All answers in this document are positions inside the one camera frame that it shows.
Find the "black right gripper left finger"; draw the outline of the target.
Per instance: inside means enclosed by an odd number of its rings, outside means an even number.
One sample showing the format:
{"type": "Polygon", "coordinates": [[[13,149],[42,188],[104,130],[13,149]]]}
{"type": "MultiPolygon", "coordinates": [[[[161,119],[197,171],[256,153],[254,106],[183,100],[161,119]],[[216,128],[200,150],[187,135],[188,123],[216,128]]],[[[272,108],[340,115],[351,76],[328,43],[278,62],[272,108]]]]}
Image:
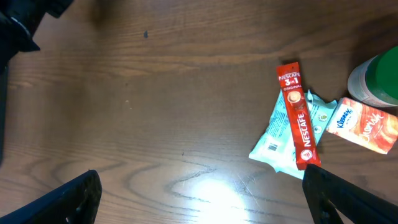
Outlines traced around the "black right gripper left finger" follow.
{"type": "Polygon", "coordinates": [[[93,224],[102,195],[100,177],[89,170],[33,202],[1,217],[1,224],[93,224]]]}

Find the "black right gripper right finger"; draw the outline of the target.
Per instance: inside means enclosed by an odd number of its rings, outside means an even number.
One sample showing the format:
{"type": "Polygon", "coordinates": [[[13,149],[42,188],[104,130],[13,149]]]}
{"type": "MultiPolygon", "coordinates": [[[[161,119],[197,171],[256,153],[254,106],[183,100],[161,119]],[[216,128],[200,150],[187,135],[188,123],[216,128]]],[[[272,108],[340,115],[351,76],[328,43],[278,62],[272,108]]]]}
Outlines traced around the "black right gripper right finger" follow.
{"type": "Polygon", "coordinates": [[[397,223],[397,206],[315,164],[305,169],[303,192],[313,221],[342,223],[342,213],[353,223],[397,223]]]}

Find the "red snack stick packet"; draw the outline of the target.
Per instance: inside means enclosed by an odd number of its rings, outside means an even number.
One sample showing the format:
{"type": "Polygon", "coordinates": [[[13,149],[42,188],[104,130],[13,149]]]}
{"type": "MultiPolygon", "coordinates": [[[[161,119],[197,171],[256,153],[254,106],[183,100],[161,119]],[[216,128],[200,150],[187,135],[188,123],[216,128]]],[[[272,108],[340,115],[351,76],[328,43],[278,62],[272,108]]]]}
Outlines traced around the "red snack stick packet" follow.
{"type": "Polygon", "coordinates": [[[320,165],[310,113],[302,88],[301,74],[297,62],[277,67],[277,78],[292,132],[295,146],[296,166],[305,170],[309,164],[320,165]]]}

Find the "white teal wipes packet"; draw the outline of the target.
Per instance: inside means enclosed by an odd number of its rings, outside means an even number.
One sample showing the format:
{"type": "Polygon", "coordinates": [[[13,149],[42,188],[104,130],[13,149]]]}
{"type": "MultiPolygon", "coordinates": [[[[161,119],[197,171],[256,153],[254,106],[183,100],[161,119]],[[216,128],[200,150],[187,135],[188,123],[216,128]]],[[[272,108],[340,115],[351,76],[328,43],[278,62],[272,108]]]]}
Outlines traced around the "white teal wipes packet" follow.
{"type": "MultiPolygon", "coordinates": [[[[318,143],[338,102],[333,100],[325,103],[310,91],[305,93],[305,99],[310,112],[315,142],[318,143]]],[[[298,170],[296,166],[295,146],[282,93],[279,93],[265,133],[250,152],[249,158],[269,164],[276,172],[303,179],[304,171],[298,170]]]]}

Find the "green lid cream jar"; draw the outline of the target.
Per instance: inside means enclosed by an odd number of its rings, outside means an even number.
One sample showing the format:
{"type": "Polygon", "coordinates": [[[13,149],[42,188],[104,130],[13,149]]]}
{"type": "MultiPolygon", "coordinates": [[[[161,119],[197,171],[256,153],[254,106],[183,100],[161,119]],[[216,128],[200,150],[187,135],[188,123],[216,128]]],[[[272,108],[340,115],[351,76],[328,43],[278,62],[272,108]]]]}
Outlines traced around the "green lid cream jar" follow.
{"type": "Polygon", "coordinates": [[[397,47],[358,65],[348,78],[350,95],[378,108],[397,106],[397,47]]]}

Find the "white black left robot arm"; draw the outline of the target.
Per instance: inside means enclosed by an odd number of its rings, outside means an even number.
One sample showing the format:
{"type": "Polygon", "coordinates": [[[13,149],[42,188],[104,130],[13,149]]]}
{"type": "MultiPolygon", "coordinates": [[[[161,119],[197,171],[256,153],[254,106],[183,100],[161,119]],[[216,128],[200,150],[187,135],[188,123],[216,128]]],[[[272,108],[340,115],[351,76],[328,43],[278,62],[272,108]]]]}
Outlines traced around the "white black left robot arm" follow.
{"type": "Polygon", "coordinates": [[[33,36],[44,15],[59,18],[73,0],[1,0],[1,157],[4,157],[9,61],[19,52],[40,47],[33,36]]]}

